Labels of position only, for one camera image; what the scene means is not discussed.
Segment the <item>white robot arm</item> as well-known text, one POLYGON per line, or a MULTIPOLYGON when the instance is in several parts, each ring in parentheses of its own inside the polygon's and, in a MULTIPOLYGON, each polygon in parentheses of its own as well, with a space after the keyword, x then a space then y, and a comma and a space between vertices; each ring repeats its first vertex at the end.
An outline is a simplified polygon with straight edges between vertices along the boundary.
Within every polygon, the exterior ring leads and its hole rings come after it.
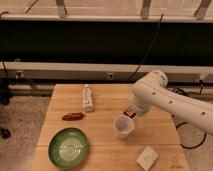
POLYGON ((156 106, 213 135, 213 104, 179 95, 166 89, 168 78, 160 70, 153 70, 132 87, 132 106, 138 115, 156 106))

